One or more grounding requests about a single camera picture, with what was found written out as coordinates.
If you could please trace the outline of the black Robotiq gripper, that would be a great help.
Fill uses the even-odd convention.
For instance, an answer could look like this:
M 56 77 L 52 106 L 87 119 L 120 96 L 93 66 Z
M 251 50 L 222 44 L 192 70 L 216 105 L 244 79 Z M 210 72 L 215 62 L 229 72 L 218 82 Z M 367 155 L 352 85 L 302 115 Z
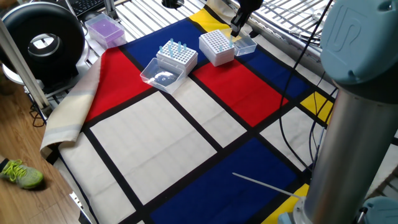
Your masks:
M 262 6 L 263 0 L 239 0 L 240 9 L 231 20 L 231 35 L 237 37 L 251 14 Z

